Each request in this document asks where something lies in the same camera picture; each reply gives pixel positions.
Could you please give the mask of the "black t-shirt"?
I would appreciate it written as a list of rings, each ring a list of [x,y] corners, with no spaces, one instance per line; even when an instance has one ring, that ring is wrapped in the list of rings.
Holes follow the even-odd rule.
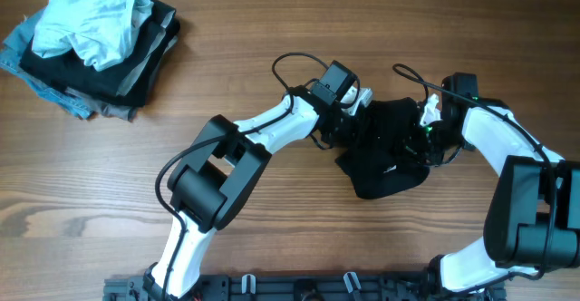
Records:
[[[372,101],[363,110],[355,138],[335,163],[360,199],[380,199],[419,186],[430,168],[407,149],[417,129],[417,103],[407,97]]]

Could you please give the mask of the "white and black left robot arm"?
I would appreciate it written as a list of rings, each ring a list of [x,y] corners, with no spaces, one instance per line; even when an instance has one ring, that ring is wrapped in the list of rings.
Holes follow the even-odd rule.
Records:
[[[182,300],[200,278],[211,239],[246,204],[272,156],[319,130],[336,131],[367,107],[372,90],[338,62],[275,107],[247,120],[211,118],[193,143],[159,171],[155,195],[172,216],[159,262],[144,276],[153,300]]]

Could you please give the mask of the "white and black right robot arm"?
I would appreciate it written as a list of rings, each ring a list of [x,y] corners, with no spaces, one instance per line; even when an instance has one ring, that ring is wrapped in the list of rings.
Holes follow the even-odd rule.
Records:
[[[467,298],[513,277],[538,280],[579,266],[579,165],[543,146],[500,100],[479,96],[470,73],[439,88],[441,118],[498,175],[483,235],[432,259],[420,282],[424,299]]]

